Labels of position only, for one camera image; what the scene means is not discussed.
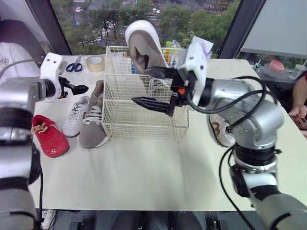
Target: table surface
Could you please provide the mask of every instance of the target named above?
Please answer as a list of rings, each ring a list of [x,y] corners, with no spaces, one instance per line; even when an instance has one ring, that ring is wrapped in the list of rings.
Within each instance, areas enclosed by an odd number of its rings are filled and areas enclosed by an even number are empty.
[[[76,57],[64,56],[67,62]],[[90,73],[83,56],[83,71],[64,73],[72,84],[86,84],[90,96],[104,72]],[[245,60],[211,59],[207,76],[229,79],[257,76]],[[36,114],[48,116],[61,129],[74,102],[82,95],[45,100],[36,105]],[[279,189],[307,205],[307,141],[284,112],[284,125],[278,130]],[[226,148],[209,134],[207,115],[190,111],[189,129],[182,143],[164,139],[113,138],[96,149],[83,149],[79,137],[68,138],[70,150],[52,159],[41,150],[44,172],[43,208],[92,210],[193,210],[234,211],[223,194],[218,165]],[[223,168],[224,184],[241,210],[253,210],[246,198],[232,187],[228,166]],[[36,207],[39,204],[37,180],[30,186]]]

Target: sneaker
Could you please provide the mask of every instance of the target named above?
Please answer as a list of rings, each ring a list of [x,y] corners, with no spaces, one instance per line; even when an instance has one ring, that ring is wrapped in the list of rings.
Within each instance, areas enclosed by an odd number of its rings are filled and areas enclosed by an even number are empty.
[[[41,223],[42,229],[49,229],[50,225],[54,223],[56,211],[47,209],[42,211],[42,218],[44,221]]]
[[[71,138],[80,133],[89,103],[90,98],[85,96],[73,105],[62,127],[62,131],[65,136]]]
[[[109,138],[101,125],[104,82],[99,80],[91,95],[88,111],[83,120],[79,142],[83,148],[92,149],[104,145]]]
[[[164,58],[158,34],[146,20],[131,23],[125,31],[130,57],[139,74],[150,67],[168,67]]]
[[[208,117],[208,123],[212,131],[211,134],[213,134],[216,142],[223,147],[233,146],[236,143],[235,138],[231,134],[226,133],[226,128],[230,124],[218,114],[212,114]]]
[[[48,157],[58,157],[69,150],[69,143],[55,126],[55,122],[42,115],[35,115],[33,128],[43,152]]]

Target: packing tape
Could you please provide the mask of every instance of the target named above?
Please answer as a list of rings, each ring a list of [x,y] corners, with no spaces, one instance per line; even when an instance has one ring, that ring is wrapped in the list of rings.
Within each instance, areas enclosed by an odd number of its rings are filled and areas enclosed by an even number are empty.
[[[85,63],[91,72],[101,72],[106,68],[105,59],[101,55],[90,56]]]

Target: person's hand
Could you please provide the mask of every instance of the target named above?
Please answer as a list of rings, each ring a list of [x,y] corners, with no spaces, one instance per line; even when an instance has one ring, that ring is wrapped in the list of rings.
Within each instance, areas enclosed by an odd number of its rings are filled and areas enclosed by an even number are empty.
[[[290,116],[299,116],[300,118],[305,118],[307,115],[307,107],[305,105],[295,106],[289,112]]]

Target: red sneaker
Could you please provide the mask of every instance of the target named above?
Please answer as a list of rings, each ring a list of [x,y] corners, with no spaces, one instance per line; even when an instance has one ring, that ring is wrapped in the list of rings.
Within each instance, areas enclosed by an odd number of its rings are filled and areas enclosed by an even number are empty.
[[[55,126],[55,122],[42,115],[33,118],[33,131],[44,153],[49,157],[58,157],[69,150],[69,143]]]

